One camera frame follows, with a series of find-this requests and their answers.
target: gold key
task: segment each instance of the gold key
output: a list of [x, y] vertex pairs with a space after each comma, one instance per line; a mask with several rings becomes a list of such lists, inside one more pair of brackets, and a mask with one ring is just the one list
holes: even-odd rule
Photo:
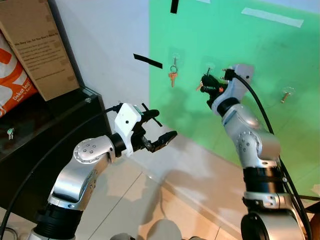
[[171, 80], [171, 87], [174, 87], [175, 86], [175, 79], [176, 79], [176, 77], [178, 77], [178, 73], [172, 71], [168, 75], [169, 75], [169, 78]]
[[203, 83], [202, 81], [200, 81], [200, 85], [195, 89], [196, 91], [199, 91], [201, 89], [201, 87], [203, 87]]

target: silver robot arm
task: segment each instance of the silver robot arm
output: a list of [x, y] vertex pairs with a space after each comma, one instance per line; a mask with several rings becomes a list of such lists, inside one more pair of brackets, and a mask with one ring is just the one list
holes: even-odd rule
[[[231, 69], [249, 83], [254, 69], [237, 64]], [[285, 193], [278, 157], [278, 139], [258, 121], [252, 111], [240, 104], [246, 89], [236, 78], [228, 85], [204, 75], [202, 92], [212, 111], [222, 117], [222, 125], [232, 139], [243, 167], [246, 191], [243, 203], [248, 214], [242, 218], [244, 240], [304, 240], [291, 197]]]
[[89, 138], [78, 143], [71, 161], [62, 169], [48, 197], [48, 204], [37, 215], [37, 226], [29, 240], [75, 238], [83, 211], [96, 187], [98, 176], [122, 153], [127, 156], [146, 148], [155, 152], [165, 147], [176, 131], [167, 132], [155, 142], [147, 140], [142, 124], [159, 115], [158, 110], [140, 111], [137, 106], [122, 104], [111, 136]]

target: floor tile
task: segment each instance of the floor tile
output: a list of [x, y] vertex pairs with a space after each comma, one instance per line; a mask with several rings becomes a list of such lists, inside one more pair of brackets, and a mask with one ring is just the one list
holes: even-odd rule
[[137, 240], [215, 239], [219, 227], [141, 174], [91, 240], [126, 232]]
[[108, 166], [97, 179], [96, 188], [75, 233], [77, 240], [89, 239], [140, 173], [137, 164], [125, 158]]
[[220, 228], [215, 240], [237, 240], [237, 239], [235, 237], [231, 236], [229, 233], [227, 233], [222, 228]]
[[[6, 210], [0, 207], [0, 223], [3, 219], [3, 217], [6, 214]], [[31, 231], [36, 226], [35, 223], [26, 220], [25, 218], [22, 218], [14, 213], [11, 213], [7, 227], [14, 229], [17, 232], [18, 239], [19, 240], [26, 240], [28, 238], [28, 235]], [[9, 232], [5, 233], [3, 236], [3, 240], [12, 240], [13, 235]]]

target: cardboard box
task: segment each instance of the cardboard box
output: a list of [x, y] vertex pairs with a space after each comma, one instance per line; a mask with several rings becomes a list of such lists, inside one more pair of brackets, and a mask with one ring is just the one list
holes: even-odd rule
[[47, 0], [0, 1], [0, 30], [44, 100], [79, 87]]

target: black cabinet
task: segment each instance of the black cabinet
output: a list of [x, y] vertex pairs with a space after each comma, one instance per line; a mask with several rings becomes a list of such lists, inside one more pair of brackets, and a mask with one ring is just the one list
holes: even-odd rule
[[[55, 143], [103, 110], [100, 96], [80, 88], [47, 102], [36, 94], [0, 118], [0, 207], [8, 207], [23, 179]], [[14, 128], [13, 140], [8, 138], [9, 128]], [[37, 210], [47, 204], [53, 184], [71, 160], [77, 143], [110, 133], [103, 114], [79, 128], [40, 164], [13, 212], [34, 222]]]

